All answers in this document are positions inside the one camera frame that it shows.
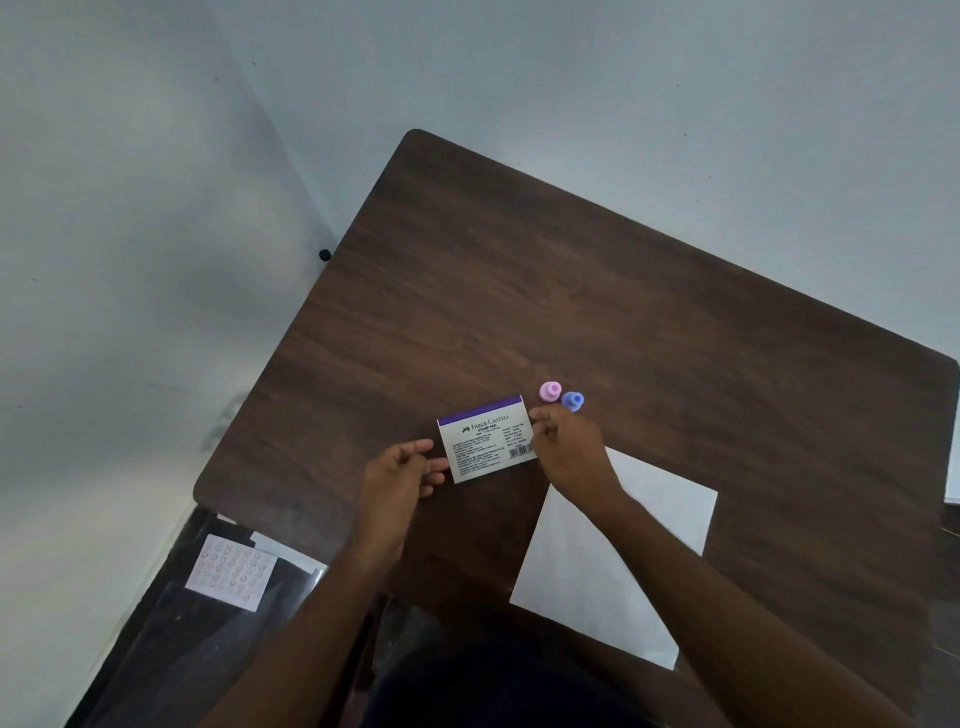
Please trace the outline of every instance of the sticker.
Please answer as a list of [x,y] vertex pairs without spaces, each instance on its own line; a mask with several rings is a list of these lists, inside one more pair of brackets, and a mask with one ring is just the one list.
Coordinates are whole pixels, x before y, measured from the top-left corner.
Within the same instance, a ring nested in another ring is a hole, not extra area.
[[186,588],[255,612],[275,563],[276,557],[265,551],[210,533],[186,580]]

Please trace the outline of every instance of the dark brown tabletop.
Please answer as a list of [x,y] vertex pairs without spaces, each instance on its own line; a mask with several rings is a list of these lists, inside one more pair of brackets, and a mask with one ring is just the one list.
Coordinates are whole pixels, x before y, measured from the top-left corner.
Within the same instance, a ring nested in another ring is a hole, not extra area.
[[[424,132],[400,143],[197,482],[328,562],[363,466],[557,379],[607,444],[719,492],[706,558],[911,707],[956,363]],[[442,488],[388,589],[505,607],[536,461]]]

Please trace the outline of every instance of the purple stripe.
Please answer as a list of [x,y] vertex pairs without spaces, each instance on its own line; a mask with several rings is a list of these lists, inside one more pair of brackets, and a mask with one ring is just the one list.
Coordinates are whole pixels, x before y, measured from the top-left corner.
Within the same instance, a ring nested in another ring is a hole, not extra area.
[[490,412],[494,409],[499,409],[500,407],[506,407],[508,404],[517,404],[522,402],[523,397],[516,395],[515,397],[509,397],[505,400],[491,402],[490,404],[484,404],[482,407],[476,407],[474,409],[469,409],[466,412],[458,412],[455,415],[447,415],[441,420],[437,421],[437,426],[443,427],[444,425],[449,425],[450,423],[459,422],[460,420],[465,420],[467,417],[476,417],[477,415],[482,415],[484,412]]

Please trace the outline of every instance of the hand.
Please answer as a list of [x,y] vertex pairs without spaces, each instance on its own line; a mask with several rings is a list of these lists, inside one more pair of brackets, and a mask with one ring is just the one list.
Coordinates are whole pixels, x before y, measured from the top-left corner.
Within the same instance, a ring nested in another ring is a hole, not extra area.
[[592,521],[626,496],[596,423],[561,404],[530,410],[531,445],[550,482]]
[[444,482],[441,471],[450,467],[445,457],[423,457],[431,448],[433,440],[391,445],[367,464],[348,545],[385,569],[399,561],[417,501]]

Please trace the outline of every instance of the person's left hand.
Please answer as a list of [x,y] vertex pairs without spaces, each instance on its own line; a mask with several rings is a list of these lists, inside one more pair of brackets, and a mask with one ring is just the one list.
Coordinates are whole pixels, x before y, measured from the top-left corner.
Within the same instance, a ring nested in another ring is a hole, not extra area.
[[348,543],[380,566],[389,568],[399,560],[417,501],[444,482],[442,471],[450,463],[445,457],[423,457],[432,448],[433,440],[391,445],[367,464]]

